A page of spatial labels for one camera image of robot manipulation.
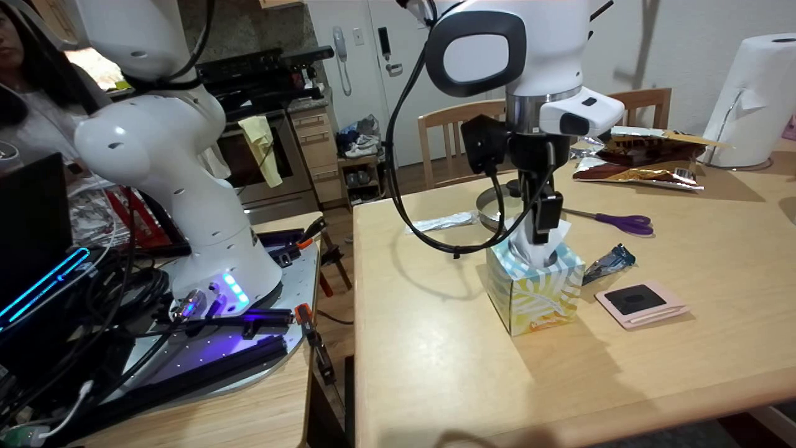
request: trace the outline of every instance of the purple object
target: purple object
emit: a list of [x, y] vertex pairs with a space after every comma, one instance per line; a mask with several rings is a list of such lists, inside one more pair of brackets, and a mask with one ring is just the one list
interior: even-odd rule
[[615, 215], [590, 215], [590, 211], [577, 211], [577, 210], [565, 210], [565, 211], [575, 215], [575, 216], [587, 216], [587, 219], [618, 227], [625, 235], [655, 235], [652, 231], [652, 219], [644, 216], [644, 215], [615, 216]]

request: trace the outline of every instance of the white wall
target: white wall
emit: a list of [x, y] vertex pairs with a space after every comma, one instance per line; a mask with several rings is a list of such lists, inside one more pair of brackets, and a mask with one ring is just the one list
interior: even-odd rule
[[[655, 0], [615, 0], [618, 5], [594, 22], [594, 38], [585, 50], [587, 86], [599, 93], [628, 89], [634, 86], [637, 57], [641, 47], [644, 22], [641, 7]], [[383, 120], [394, 109], [394, 97], [406, 77], [385, 77], [375, 28], [389, 25], [394, 52], [404, 56], [404, 69], [410, 69], [409, 56], [415, 56], [417, 25], [394, 0], [307, 0], [318, 46], [332, 46], [332, 28], [343, 25], [349, 38], [349, 76], [353, 96], [339, 89], [335, 62], [324, 62], [332, 89], [333, 112], [349, 125], [368, 112]], [[671, 128], [702, 132], [733, 52], [743, 38], [769, 33], [796, 33], [796, 0], [660, 0], [655, 38], [649, 46], [649, 64], [641, 88], [674, 88]], [[446, 96], [429, 88], [415, 93], [415, 106], [441, 108]], [[406, 144], [396, 148], [399, 163], [417, 163], [412, 150], [415, 112], [400, 117], [399, 132]]]
[[[637, 67], [644, 0], [618, 0], [585, 50], [585, 77], [603, 93], [628, 89]], [[641, 88], [674, 88], [671, 128], [703, 130], [739, 42], [796, 33], [796, 0], [660, 0]]]
[[379, 40], [365, 0], [307, 0], [318, 46], [333, 46], [332, 30], [339, 25], [349, 47], [351, 97], [339, 79], [339, 59], [325, 59], [333, 114], [339, 125], [351, 125], [365, 114], [385, 117], [385, 89], [380, 79]]

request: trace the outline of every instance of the floor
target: floor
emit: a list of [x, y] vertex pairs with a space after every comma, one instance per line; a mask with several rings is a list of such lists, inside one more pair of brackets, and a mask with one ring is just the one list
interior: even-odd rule
[[[417, 191], [424, 190], [424, 173], [421, 168], [409, 168], [399, 173], [400, 179], [400, 191]], [[353, 211], [349, 206], [339, 206], [339, 210], [329, 210], [325, 211], [325, 223], [329, 223], [329, 237], [332, 241], [341, 250], [343, 255], [343, 269], [349, 271], [351, 279], [356, 279], [356, 265], [353, 265]], [[356, 353], [356, 343], [353, 343], [353, 290], [345, 287], [343, 276], [339, 274], [339, 269], [333, 265], [322, 266], [325, 282], [333, 290], [333, 297], [324, 295], [318, 290], [317, 297], [317, 325], [318, 332], [329, 346], [329, 353], [335, 364], [335, 389], [325, 389], [325, 399], [333, 409], [333, 414], [339, 417], [341, 429], [345, 429], [345, 358]], [[630, 439], [630, 442], [620, 442], [620, 443], [608, 443], [605, 448], [670, 448], [670, 445], [679, 445], [679, 448], [743, 448], [743, 445], [759, 445], [759, 443], [749, 443], [749, 439], [743, 442], [743, 437], [749, 437], [752, 442], [762, 442], [756, 439], [753, 429], [747, 430], [742, 429], [742, 423], [737, 422], [710, 422], [710, 423], [693, 423], [693, 425], [682, 425], [674, 430], [665, 430], [665, 434], [652, 434], [652, 437], [641, 437], [641, 439]]]

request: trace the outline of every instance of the paper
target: paper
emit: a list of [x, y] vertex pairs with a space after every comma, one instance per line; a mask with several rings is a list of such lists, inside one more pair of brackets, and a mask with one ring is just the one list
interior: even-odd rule
[[441, 219], [412, 223], [417, 231], [450, 229], [450, 227], [470, 227], [473, 211], [461, 211]]
[[238, 123], [238, 128], [247, 134], [249, 152], [267, 179], [267, 184], [273, 190], [282, 184], [277, 155], [273, 155], [273, 134], [267, 114], [253, 114]]

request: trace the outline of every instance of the wooden table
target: wooden table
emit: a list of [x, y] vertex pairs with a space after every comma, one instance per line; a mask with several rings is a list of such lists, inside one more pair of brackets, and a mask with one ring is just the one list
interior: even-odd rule
[[[256, 227], [256, 231], [304, 229], [318, 211]], [[131, 422], [104, 429], [78, 445], [85, 448], [287, 448], [304, 443], [308, 410], [308, 349], [300, 343], [267, 378], [212, 399], [146, 410]]]
[[[485, 255], [455, 261], [410, 237], [391, 203], [358, 206], [358, 445], [593, 445], [796, 399], [796, 144], [773, 159], [766, 173], [703, 169], [702, 195], [580, 184], [559, 169], [568, 206], [646, 215], [657, 237], [575, 216], [568, 241], [587, 265], [620, 241], [639, 261], [585, 287], [569, 325], [517, 338], [482, 295]], [[485, 188], [406, 206], [412, 219], [468, 211]], [[625, 332], [593, 298], [641, 279], [688, 313]]]

